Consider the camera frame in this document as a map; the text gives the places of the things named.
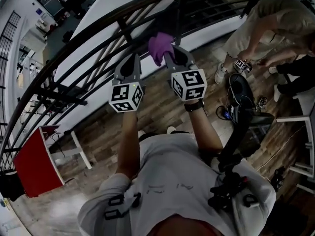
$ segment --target person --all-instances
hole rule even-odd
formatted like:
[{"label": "person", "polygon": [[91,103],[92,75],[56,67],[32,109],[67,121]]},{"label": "person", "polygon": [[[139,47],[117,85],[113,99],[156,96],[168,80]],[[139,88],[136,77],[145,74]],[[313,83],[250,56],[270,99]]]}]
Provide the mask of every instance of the person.
[{"label": "person", "polygon": [[298,54],[314,55],[315,15],[298,0],[259,1],[225,43],[227,55],[218,66],[215,82],[223,81],[237,59],[260,60],[285,38],[293,43],[278,53],[276,61]]},{"label": "person", "polygon": [[285,63],[282,65],[272,66],[269,68],[271,74],[291,74],[298,76],[294,81],[284,85],[274,85],[274,101],[277,102],[282,94],[294,96],[297,93],[307,91],[315,87],[315,58],[308,55],[301,59],[295,60],[292,63]]},{"label": "person", "polygon": [[[167,134],[141,131],[138,138],[136,112],[123,114],[117,171],[80,209],[82,235],[237,235],[233,215],[208,205],[214,195],[210,189],[216,186],[219,174],[201,154],[220,153],[222,143],[201,102],[185,104],[194,135],[169,127]],[[248,226],[255,231],[248,235],[259,235],[276,200],[275,191],[245,159],[233,171],[247,176],[248,183],[255,186],[262,215],[255,226]]]}]

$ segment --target curved handrail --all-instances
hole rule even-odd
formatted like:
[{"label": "curved handrail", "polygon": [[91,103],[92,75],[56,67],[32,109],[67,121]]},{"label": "curved handrail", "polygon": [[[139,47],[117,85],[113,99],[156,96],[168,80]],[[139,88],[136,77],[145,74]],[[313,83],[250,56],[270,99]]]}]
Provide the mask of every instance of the curved handrail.
[{"label": "curved handrail", "polygon": [[[37,88],[41,86],[41,84],[46,80],[48,76],[70,55],[72,54],[78,47],[83,45],[87,40],[95,36],[97,33],[115,23],[120,18],[129,15],[144,6],[148,6],[160,0],[133,0],[128,2],[115,10],[109,12],[103,17],[99,18],[91,25],[82,30],[78,35],[76,35],[73,39],[69,41],[69,43],[64,46],[46,66],[43,67],[38,76],[32,81],[30,86],[27,88],[25,93],[23,94],[20,102],[18,103],[16,109],[14,110],[10,122],[8,123],[5,135],[3,137],[3,141],[0,148],[0,158],[4,153],[5,146],[8,143],[9,136],[11,135],[16,122],[18,121],[21,113],[26,107],[27,103],[34,95]],[[72,71],[67,71],[59,80],[63,80],[66,76],[68,76]]]}]

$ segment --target purple towel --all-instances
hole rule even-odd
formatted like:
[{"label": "purple towel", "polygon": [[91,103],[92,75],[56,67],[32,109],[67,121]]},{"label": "purple towel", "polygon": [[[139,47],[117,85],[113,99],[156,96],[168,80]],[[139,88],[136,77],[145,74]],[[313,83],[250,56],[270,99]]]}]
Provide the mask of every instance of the purple towel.
[{"label": "purple towel", "polygon": [[163,32],[158,32],[157,37],[150,38],[148,49],[156,65],[161,66],[165,52],[169,52],[174,59],[174,50],[171,45],[173,41],[174,37]]}]

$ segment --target white sneaker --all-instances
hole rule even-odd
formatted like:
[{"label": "white sneaker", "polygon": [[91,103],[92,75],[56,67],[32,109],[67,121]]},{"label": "white sneaker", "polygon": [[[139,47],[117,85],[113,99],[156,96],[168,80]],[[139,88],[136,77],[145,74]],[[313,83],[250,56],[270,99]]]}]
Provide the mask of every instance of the white sneaker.
[{"label": "white sneaker", "polygon": [[226,73],[227,73],[227,69],[223,67],[223,63],[220,63],[218,65],[218,69],[215,74],[215,82],[217,84],[221,84]]},{"label": "white sneaker", "polygon": [[272,66],[272,67],[269,68],[269,72],[270,72],[270,74],[275,74],[275,73],[278,72],[278,70],[277,70],[277,68],[275,66]]},{"label": "white sneaker", "polygon": [[176,129],[175,127],[169,126],[169,127],[167,128],[166,133],[167,133],[167,134],[170,134],[170,133],[172,133],[173,131],[176,131],[176,130],[177,130],[177,129]]},{"label": "white sneaker", "polygon": [[140,138],[141,136],[143,136],[146,132],[144,132],[143,130],[139,130],[138,131],[138,138]]},{"label": "white sneaker", "polygon": [[280,96],[281,96],[281,93],[278,90],[278,84],[275,84],[274,85],[274,100],[275,100],[275,102],[278,102]]}]

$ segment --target black railing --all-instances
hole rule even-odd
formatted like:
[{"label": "black railing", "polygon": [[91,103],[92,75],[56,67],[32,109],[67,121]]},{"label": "black railing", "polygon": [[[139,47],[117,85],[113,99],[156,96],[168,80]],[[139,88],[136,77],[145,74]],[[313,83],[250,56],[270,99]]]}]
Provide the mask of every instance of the black railing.
[{"label": "black railing", "polygon": [[[58,119],[53,122],[53,124],[58,124],[76,106],[79,104],[83,105],[82,103],[85,102],[85,100],[90,95],[112,80],[113,69],[128,54],[131,52],[137,52],[140,54],[141,58],[146,57],[146,43],[148,39],[158,31],[164,31],[175,36],[176,44],[180,44],[181,38],[183,36],[187,36],[193,32],[196,32],[197,30],[222,20],[241,15],[243,11],[250,11],[253,4],[257,3],[258,0],[174,0],[174,2],[172,2],[162,11],[156,12],[153,15],[148,15],[147,13],[145,16],[138,17],[140,19],[133,21],[131,20],[127,23],[127,19],[130,18],[131,15],[139,14],[140,11],[143,12],[149,6],[154,6],[161,1],[162,0],[133,0],[96,20],[94,23],[76,35],[72,40],[70,40],[70,42],[64,46],[48,64],[46,64],[46,66],[41,70],[38,76],[32,81],[31,85],[25,91],[7,126],[0,149],[0,158],[2,158],[3,154],[6,151],[9,151],[9,149],[12,150],[17,148],[16,150],[18,150],[18,148],[23,145],[37,125],[40,124],[41,120],[44,116],[46,116],[47,113],[51,111],[53,112],[51,116],[45,121],[44,125],[52,124],[52,120],[58,114],[62,113]],[[48,89],[43,91],[42,84],[44,81],[51,76],[53,71],[70,54],[72,54],[77,48],[79,48],[94,35],[115,22],[118,22],[120,28],[118,28],[118,30],[115,31],[111,37],[104,40],[84,57],[80,58],[56,82],[52,83]],[[146,29],[143,30],[139,36],[132,38],[131,34],[133,30],[145,23],[150,23],[150,25],[146,27]],[[87,69],[82,75],[76,78],[74,82],[72,82],[68,87],[61,87],[61,83],[80,65],[82,65],[85,61],[87,61],[99,51],[103,50],[104,48],[108,48],[108,46],[114,42],[117,43],[117,40],[120,41],[121,38],[127,40],[125,44],[121,44],[120,46],[107,51],[104,57],[99,57],[97,62],[92,67]],[[119,59],[111,66],[107,67],[109,60],[117,54],[121,55]],[[103,81],[96,85],[96,83],[101,78]],[[55,89],[58,89],[58,95],[52,93],[49,94],[49,92],[53,92]],[[19,128],[17,134],[14,134],[14,141],[11,145],[9,145],[9,136],[11,135],[25,106],[35,94],[41,95],[41,100],[35,105],[32,112]],[[54,101],[50,105],[45,106],[46,110],[44,113],[38,117],[32,127],[28,128],[26,135],[19,141],[19,144],[17,144],[26,125],[36,113],[38,108],[45,103],[45,100],[48,96],[51,96],[50,98],[54,99]],[[9,166],[11,164],[12,160],[9,158],[7,158],[4,162],[4,165]]]},{"label": "black railing", "polygon": [[[11,16],[9,17],[8,22],[5,24],[5,27],[2,31],[2,34],[0,36],[0,90],[1,90],[1,100],[0,100],[0,111],[2,111],[2,114],[0,115],[0,142],[2,142],[3,136],[6,132],[6,118],[4,113],[4,78],[5,78],[5,72],[6,72],[6,66],[9,59],[9,52],[12,46],[13,42],[13,36],[16,31],[16,28],[18,26],[18,23],[20,21],[20,16],[16,14],[14,11],[12,12]],[[4,160],[7,158],[12,159],[12,152],[9,151],[6,153],[5,157],[1,157],[0,166],[3,171],[9,172],[10,170],[13,170],[13,167],[6,166],[4,163]]]}]

